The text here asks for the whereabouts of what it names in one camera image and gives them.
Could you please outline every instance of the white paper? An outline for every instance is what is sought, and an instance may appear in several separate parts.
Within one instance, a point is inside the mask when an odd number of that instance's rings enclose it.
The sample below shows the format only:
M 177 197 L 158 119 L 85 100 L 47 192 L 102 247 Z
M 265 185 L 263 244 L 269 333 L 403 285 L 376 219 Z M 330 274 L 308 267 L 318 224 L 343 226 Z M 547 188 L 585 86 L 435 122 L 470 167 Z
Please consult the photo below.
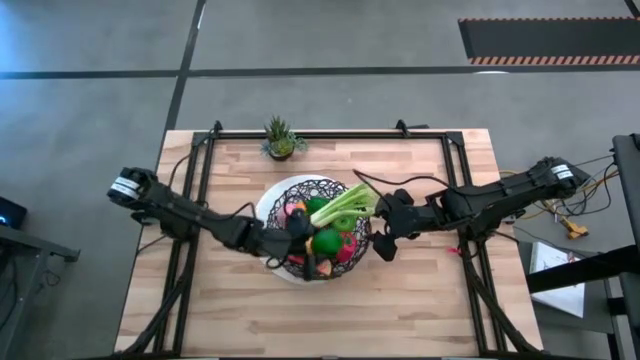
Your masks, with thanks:
M 537 242 L 533 244 L 530 273 L 578 260 L 573 255 Z M 531 294 L 531 298 L 579 318 L 584 316 L 584 283 Z

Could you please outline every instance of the desk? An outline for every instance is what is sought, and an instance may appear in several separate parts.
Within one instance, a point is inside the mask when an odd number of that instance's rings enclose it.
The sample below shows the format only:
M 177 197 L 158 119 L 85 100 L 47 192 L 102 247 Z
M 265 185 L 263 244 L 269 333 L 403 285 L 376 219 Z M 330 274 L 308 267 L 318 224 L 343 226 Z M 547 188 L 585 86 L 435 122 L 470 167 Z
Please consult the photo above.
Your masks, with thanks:
M 460 131 L 473 183 L 497 180 L 488 131 Z M 192 137 L 192 131 L 167 133 L 158 168 L 160 181 L 168 181 L 174 164 L 188 153 Z M 428 139 L 312 139 L 307 153 L 296 153 L 284 163 L 263 157 L 260 142 L 215 141 L 206 197 L 212 209 L 231 213 L 248 201 L 257 202 L 273 184 L 301 174 L 328 176 L 347 186 L 358 182 L 353 168 L 396 181 L 415 175 L 447 178 L 442 145 Z M 456 159 L 458 156 L 454 156 L 456 177 L 462 179 Z M 185 168 L 178 169 L 174 180 L 173 189 L 178 193 Z M 199 177 L 196 172 L 194 188 Z M 442 186 L 415 181 L 406 189 L 419 202 Z M 375 231 L 381 222 L 373 220 L 372 225 Z M 501 230 L 512 233 L 510 227 Z M 159 235 L 157 227 L 145 229 L 140 245 Z M 455 232 L 423 234 L 414 241 L 398 241 L 392 263 L 385 263 L 369 249 L 343 277 L 300 286 L 273 275 L 256 258 L 225 249 L 202 231 L 182 355 L 477 355 L 462 262 L 447 251 L 457 243 Z M 157 310 L 170 248 L 167 240 L 138 256 L 116 350 L 130 345 Z M 517 245 L 495 237 L 487 248 L 499 303 L 527 340 L 542 348 Z M 495 349 L 486 309 L 483 318 L 489 348 Z M 169 337 L 173 336 L 173 321 L 175 314 L 169 320 Z

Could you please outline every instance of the white plate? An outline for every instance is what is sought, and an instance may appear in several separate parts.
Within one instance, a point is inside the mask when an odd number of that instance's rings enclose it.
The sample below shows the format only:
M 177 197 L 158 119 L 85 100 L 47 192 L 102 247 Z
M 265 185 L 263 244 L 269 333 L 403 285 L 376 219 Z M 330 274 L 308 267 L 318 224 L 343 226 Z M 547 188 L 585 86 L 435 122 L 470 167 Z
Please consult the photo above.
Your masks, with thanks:
M 335 181 L 331 178 L 328 178 L 322 175 L 297 175 L 297 176 L 292 176 L 290 178 L 286 178 L 280 181 L 279 183 L 273 185 L 269 190 L 267 190 L 266 193 L 264 193 L 264 195 L 262 195 L 262 197 L 260 198 L 260 201 L 258 201 L 258 205 L 256 205 L 256 215 L 258 216 L 258 219 L 262 220 L 266 225 L 267 219 L 269 218 L 269 212 L 271 212 L 271 208 L 273 208 L 273 205 L 280 198 L 280 196 L 282 196 L 282 194 L 284 194 L 284 192 L 287 191 L 290 187 L 296 184 L 299 184 L 301 182 L 305 182 L 307 180 L 325 180 L 325 179 Z M 262 261 L 263 264 L 266 264 L 267 259 L 268 259 L 267 257 L 261 257 L 260 261 Z M 289 273 L 287 270 L 285 270 L 282 267 L 279 269 L 273 270 L 273 273 L 287 281 L 290 281 L 294 284 L 299 284 L 299 285 L 322 284 L 327 282 L 327 280 L 304 281 L 302 279 L 299 279 L 293 276 L 291 273 Z

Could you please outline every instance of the black floor mat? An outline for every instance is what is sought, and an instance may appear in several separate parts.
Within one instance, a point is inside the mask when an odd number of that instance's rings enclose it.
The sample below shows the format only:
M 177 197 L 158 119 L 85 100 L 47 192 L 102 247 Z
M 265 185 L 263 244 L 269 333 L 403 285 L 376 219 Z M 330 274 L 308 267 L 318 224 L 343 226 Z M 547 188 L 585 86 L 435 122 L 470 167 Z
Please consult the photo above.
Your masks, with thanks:
M 640 18 L 460 19 L 475 65 L 611 65 L 640 62 Z

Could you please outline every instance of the plant pot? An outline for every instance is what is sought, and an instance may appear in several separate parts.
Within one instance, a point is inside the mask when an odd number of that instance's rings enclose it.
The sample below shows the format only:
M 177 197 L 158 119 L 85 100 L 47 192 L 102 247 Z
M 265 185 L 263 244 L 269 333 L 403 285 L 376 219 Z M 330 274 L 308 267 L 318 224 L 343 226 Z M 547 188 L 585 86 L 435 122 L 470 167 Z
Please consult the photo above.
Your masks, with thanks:
M 276 155 L 276 154 L 274 154 L 273 152 L 269 151 L 269 156 L 271 156 L 271 158 L 272 158 L 273 160 L 275 160 L 275 161 L 285 161 L 285 160 L 287 160 L 288 158 L 290 158 L 290 157 L 291 157 L 291 155 L 293 155 L 293 151 L 292 151 L 292 152 L 290 152 L 290 153 L 288 153 L 288 154 L 286 154 L 286 155 Z

